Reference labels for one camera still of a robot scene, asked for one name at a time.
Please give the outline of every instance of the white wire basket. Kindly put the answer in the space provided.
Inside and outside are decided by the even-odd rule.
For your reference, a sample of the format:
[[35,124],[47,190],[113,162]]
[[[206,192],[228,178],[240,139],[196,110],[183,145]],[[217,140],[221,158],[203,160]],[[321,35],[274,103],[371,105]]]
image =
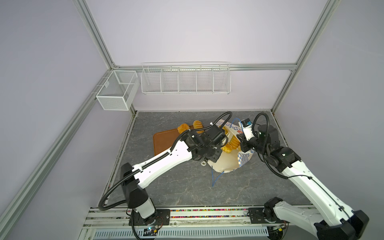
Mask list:
[[231,92],[229,65],[194,68],[143,68],[144,94],[214,94]]
[[104,110],[128,111],[139,85],[136,71],[113,70],[96,98]]

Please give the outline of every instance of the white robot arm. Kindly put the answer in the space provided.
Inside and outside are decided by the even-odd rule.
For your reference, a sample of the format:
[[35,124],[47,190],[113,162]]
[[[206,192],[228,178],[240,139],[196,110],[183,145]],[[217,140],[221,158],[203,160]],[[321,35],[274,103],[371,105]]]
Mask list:
[[[266,117],[267,124],[259,126],[258,132],[255,132],[254,125],[261,115]],[[283,199],[275,197],[264,204],[266,221],[273,223],[280,219],[291,222],[320,240],[352,240],[361,237],[369,220],[367,215],[361,210],[354,211],[342,202],[312,174],[292,149],[281,147],[277,129],[269,125],[269,119],[265,113],[260,113],[253,123],[249,119],[245,119],[241,121],[241,124],[244,133],[237,137],[240,140],[242,151],[247,152],[254,149],[261,154],[260,159],[275,175],[291,180],[318,210],[317,214],[303,212]],[[215,124],[211,123],[205,129],[207,130],[202,134],[185,131],[176,139],[170,149],[142,163],[133,166],[125,164],[121,167],[123,179],[113,187],[122,185],[129,208],[136,209],[143,219],[151,222],[156,209],[145,188],[154,179],[174,166],[191,159],[203,157],[212,161],[218,159],[222,152],[220,147],[227,143],[228,138]],[[99,203],[101,210],[116,206],[117,203],[110,206],[103,205],[109,194],[107,192],[101,199]]]

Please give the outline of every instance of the enclosure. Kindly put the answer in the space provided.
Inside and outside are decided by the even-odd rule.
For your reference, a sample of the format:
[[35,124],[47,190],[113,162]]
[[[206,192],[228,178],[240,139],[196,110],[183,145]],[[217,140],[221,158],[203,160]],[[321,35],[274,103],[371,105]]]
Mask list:
[[[368,214],[362,239],[382,238],[383,10],[375,0],[0,3],[0,239],[133,239],[126,204],[97,209],[121,166],[154,157],[154,134],[226,111],[236,126],[267,113],[282,146]],[[187,161],[146,190],[171,210],[164,239],[267,239],[271,225],[247,209],[273,197],[314,208],[255,154],[223,174]],[[121,188],[105,203],[119,200]],[[288,226],[284,239],[316,239]]]

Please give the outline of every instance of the wire basket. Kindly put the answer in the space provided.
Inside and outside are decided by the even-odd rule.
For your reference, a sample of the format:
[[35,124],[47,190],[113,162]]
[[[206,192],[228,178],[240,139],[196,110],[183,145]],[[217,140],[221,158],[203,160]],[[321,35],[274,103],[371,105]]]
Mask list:
[[231,92],[229,65],[196,68],[143,68],[144,94],[213,94]]
[[128,111],[139,85],[136,71],[113,70],[96,98],[104,110]]

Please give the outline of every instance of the gray marble floor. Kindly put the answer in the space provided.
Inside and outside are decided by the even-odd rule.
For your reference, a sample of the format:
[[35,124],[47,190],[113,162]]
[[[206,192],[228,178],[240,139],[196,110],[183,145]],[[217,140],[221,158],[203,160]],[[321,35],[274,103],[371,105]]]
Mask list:
[[[232,119],[253,120],[258,113],[233,112]],[[192,125],[194,120],[200,120],[207,126],[220,114],[221,112],[138,113],[121,164],[129,162],[134,165],[152,158],[153,134],[177,128],[182,123]],[[271,116],[270,122],[276,127]],[[265,118],[260,117],[258,123],[265,123]],[[219,173],[214,171],[215,179],[218,175]],[[222,174],[214,187],[210,166],[203,167],[200,162],[188,161],[155,179],[146,190],[157,207],[263,205],[272,197],[280,197],[292,205],[310,203],[291,181],[275,176],[255,154],[244,166]],[[123,199],[119,187],[111,194],[109,203]]]

